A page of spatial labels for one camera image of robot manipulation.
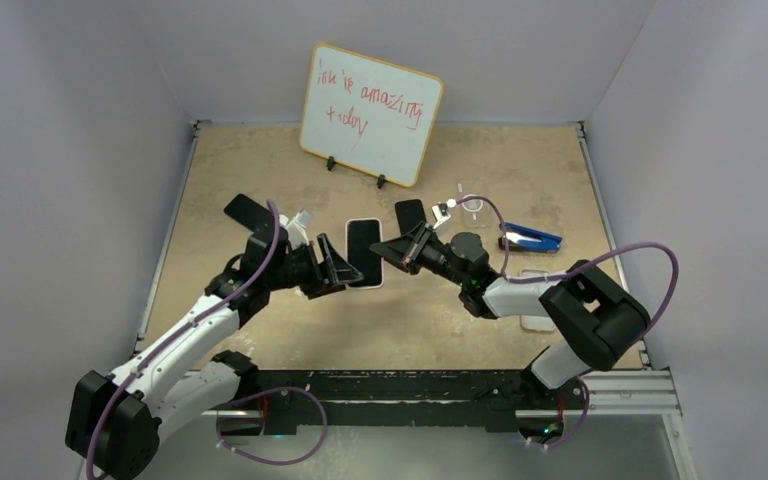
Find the smartphone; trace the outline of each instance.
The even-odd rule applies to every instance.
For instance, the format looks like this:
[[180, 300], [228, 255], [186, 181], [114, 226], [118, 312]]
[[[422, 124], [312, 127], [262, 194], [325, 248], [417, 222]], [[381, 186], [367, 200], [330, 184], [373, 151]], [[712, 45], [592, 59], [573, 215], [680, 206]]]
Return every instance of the smartphone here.
[[357, 218], [346, 222], [346, 260], [360, 270], [363, 280], [348, 288], [376, 288], [384, 283], [384, 259], [369, 246], [381, 241], [381, 220]]
[[242, 193], [234, 197], [223, 211], [225, 215], [252, 232], [261, 229], [271, 231], [275, 228], [272, 225], [272, 213], [269, 209]]
[[400, 235], [410, 232], [420, 223], [427, 222], [422, 200], [414, 198], [412, 200], [396, 202], [396, 220], [399, 221]]

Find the wooden table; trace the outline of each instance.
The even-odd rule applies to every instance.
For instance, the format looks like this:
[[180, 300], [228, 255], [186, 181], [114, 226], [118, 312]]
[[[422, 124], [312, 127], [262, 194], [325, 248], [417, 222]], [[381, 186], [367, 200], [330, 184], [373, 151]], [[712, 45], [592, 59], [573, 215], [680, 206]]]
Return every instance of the wooden table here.
[[[198, 139], [152, 305], [146, 341], [177, 322], [218, 274], [245, 248], [248, 231], [223, 212], [237, 194], [292, 216], [313, 213], [308, 236], [324, 232], [345, 252], [352, 218], [382, 220], [384, 238], [398, 236], [393, 204], [420, 198], [426, 207], [456, 194], [458, 180], [481, 178], [505, 219], [564, 237], [554, 255], [512, 254], [508, 272], [557, 271], [608, 250], [587, 167], [573, 127], [437, 126], [419, 181], [387, 184], [299, 148], [298, 127], [204, 128]], [[461, 216], [443, 240], [466, 230]], [[501, 265], [495, 227], [474, 230]], [[618, 278], [612, 263], [602, 267]], [[458, 288], [423, 271], [409, 276], [385, 265], [384, 285], [308, 301], [300, 292], [274, 292], [269, 305], [216, 351], [238, 350], [267, 369], [522, 368], [560, 338], [529, 333], [519, 317], [472, 318]], [[640, 368], [636, 349], [618, 367]]]

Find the blue stapler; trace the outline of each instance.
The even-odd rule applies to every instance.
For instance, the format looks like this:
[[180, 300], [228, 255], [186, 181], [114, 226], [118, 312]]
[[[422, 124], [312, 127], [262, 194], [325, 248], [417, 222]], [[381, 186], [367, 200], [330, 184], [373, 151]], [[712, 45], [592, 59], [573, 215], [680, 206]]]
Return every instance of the blue stapler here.
[[503, 250], [506, 241], [511, 252], [555, 253], [561, 248], [563, 238], [556, 235], [511, 222], [505, 222], [505, 227], [508, 233], [504, 237], [499, 237], [499, 248]]

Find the yellow whiteboard frame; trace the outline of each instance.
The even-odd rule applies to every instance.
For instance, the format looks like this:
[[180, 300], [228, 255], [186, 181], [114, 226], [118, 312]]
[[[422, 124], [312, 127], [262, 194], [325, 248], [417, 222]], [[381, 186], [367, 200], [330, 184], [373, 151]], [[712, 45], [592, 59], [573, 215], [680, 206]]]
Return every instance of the yellow whiteboard frame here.
[[[364, 55], [362, 53], [357, 53], [357, 52], [353, 52], [351, 50], [346, 50], [345, 48], [336, 47], [334, 45], [331, 45], [331, 44], [328, 44], [328, 43], [324, 43], [324, 42], [317, 43], [313, 47], [313, 54], [311, 54], [311, 57], [310, 57], [310, 74], [308, 75], [307, 89], [305, 91], [305, 105], [304, 105], [304, 109], [302, 109], [302, 126], [299, 129], [299, 147], [302, 150], [304, 150], [305, 152], [310, 153], [312, 155], [316, 155], [317, 157], [321, 157], [321, 158], [326, 158], [327, 159], [331, 155], [326, 155], [326, 154], [324, 154], [322, 152], [314, 152], [313, 150], [305, 148], [304, 145], [302, 145], [302, 134], [304, 133], [304, 119], [307, 117], [307, 103], [308, 103], [308, 99], [310, 98], [310, 86], [311, 86], [311, 83], [312, 83], [311, 79], [313, 78], [313, 72], [314, 72], [314, 66], [315, 66], [314, 62], [316, 61], [316, 51], [319, 50], [322, 47], [327, 47], [327, 48], [331, 48], [331, 49], [334, 49], [334, 50], [339, 50], [339, 51], [341, 51], [343, 53], [348, 53], [349, 55], [354, 55], [356, 57], [364, 58], [366, 60], [371, 60], [373, 62], [378, 62], [378, 63], [381, 63], [383, 65], [387, 65], [389, 67], [398, 68], [399, 70], [404, 70], [406, 72], [410, 72], [410, 73], [413, 73], [413, 74], [416, 74], [416, 75], [427, 77], [427, 78], [430, 78], [432, 80], [436, 80], [440, 84], [440, 100], [437, 102], [437, 105], [434, 107], [434, 114], [431, 117], [431, 128], [428, 129], [428, 137], [425, 139], [425, 146], [422, 147], [422, 157], [419, 159], [419, 167], [416, 169], [416, 177], [414, 177], [413, 183], [410, 183], [410, 184], [406, 185], [406, 184], [401, 183], [401, 182], [396, 182], [396, 181], [390, 180], [386, 176], [384, 177], [385, 181], [388, 181], [390, 183], [394, 183], [394, 184], [402, 186], [402, 187], [408, 187], [409, 188], [409, 187], [412, 187], [412, 186], [416, 185], [416, 182], [419, 181], [419, 172], [422, 170], [422, 163], [425, 161], [425, 153], [428, 150], [428, 142], [431, 141], [431, 131], [434, 130], [434, 125], [437, 123], [437, 111], [440, 110], [440, 103], [442, 103], [442, 101], [443, 101], [443, 90], [445, 90], [445, 88], [446, 88], [445, 85], [443, 84], [443, 80], [441, 80], [440, 77], [438, 77], [436, 75], [431, 75], [429, 73], [420, 72], [420, 71], [414, 70], [412, 68], [403, 67], [401, 65], [396, 65], [395, 63], [390, 63], [390, 62], [388, 62], [386, 60], [381, 60], [379, 58], [370, 57], [369, 55]], [[334, 162], [335, 163], [339, 163], [340, 165], [343, 165], [345, 167], [349, 167], [349, 168], [351, 168], [353, 170], [357, 170], [359, 172], [363, 172], [363, 173], [365, 173], [367, 175], [372, 175], [373, 177], [377, 177], [379, 175], [379, 173], [370, 172], [369, 170], [367, 170], [365, 168], [361, 168], [361, 167], [358, 167], [358, 166], [355, 166], [355, 165], [349, 165], [348, 163], [343, 163], [343, 162], [341, 162], [337, 158], [334, 159]]]

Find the white wall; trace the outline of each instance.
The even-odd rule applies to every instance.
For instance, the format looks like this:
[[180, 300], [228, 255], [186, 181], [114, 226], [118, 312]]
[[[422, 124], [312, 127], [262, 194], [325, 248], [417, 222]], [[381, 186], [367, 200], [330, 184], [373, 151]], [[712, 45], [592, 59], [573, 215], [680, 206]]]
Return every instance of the white wall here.
[[[589, 140], [618, 242], [681, 261], [648, 342], [702, 478], [768, 478], [768, 0], [658, 0]], [[625, 265], [656, 305], [666, 262]]]
[[0, 478], [74, 478], [72, 389], [133, 346], [187, 129], [124, 0], [0, 0]]
[[589, 118], [654, 0], [131, 0], [194, 118], [299, 121], [314, 44], [440, 76], [440, 119]]

